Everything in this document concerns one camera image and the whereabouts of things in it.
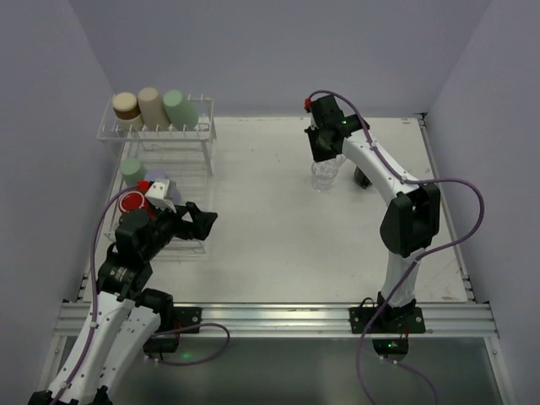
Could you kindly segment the clear faceted glass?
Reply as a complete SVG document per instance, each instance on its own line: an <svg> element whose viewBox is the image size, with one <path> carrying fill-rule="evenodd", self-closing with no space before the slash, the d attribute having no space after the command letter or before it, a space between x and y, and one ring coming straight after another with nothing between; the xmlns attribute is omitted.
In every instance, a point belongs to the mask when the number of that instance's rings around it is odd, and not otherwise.
<svg viewBox="0 0 540 405"><path fill-rule="evenodd" d="M329 159L311 165L311 186L318 192L328 191L339 170L338 161Z"/></svg>

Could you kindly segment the red cup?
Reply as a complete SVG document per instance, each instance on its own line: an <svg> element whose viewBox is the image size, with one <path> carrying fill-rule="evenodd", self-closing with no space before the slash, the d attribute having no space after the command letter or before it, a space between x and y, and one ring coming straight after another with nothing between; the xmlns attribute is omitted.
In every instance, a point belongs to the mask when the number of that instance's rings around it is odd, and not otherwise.
<svg viewBox="0 0 540 405"><path fill-rule="evenodd" d="M147 209L149 203L141 192L129 191L119 197L117 207L121 213L127 213L135 209Z"/></svg>

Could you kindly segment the black mug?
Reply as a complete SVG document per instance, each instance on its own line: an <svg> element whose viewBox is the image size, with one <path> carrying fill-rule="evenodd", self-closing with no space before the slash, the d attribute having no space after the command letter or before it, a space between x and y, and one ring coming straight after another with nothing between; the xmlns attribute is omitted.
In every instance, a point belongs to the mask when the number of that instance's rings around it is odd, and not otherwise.
<svg viewBox="0 0 540 405"><path fill-rule="evenodd" d="M368 176L359 167L355 168L354 182L363 190L367 189L372 185L372 182L370 181Z"/></svg>

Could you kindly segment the lavender cup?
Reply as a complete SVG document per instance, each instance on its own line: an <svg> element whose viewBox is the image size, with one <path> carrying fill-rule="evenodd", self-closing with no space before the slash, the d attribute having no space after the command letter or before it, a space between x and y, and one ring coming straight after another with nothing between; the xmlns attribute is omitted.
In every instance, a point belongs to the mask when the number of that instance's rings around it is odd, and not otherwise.
<svg viewBox="0 0 540 405"><path fill-rule="evenodd" d="M170 176L161 169L149 169L144 176L146 181L157 181L157 180L169 180ZM172 191L172 201L175 205L182 205L181 194L177 188L174 186Z"/></svg>

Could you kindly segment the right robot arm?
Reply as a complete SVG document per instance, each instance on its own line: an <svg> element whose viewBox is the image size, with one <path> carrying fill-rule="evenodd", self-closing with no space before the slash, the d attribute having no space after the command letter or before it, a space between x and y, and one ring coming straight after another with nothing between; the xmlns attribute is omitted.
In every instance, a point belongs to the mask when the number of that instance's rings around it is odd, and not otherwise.
<svg viewBox="0 0 540 405"><path fill-rule="evenodd" d="M409 176L370 132L359 113L345 115L332 92L305 99L311 115L306 129L313 160L326 163L344 156L379 192L386 212L380 225L388 251L386 277L376 303L351 310L353 332L424 332L415 287L420 255L440 230L440 189Z"/></svg>

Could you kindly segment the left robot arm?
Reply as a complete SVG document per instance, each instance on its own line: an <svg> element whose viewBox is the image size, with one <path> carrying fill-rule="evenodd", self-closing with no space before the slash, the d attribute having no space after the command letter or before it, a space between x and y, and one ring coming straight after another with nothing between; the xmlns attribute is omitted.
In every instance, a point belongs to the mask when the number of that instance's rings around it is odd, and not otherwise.
<svg viewBox="0 0 540 405"><path fill-rule="evenodd" d="M111 404L122 377L160 328L171 333L174 300L147 288L152 260L172 240L206 240L217 220L193 202L121 215L105 261L92 267L88 315L62 369L31 404Z"/></svg>

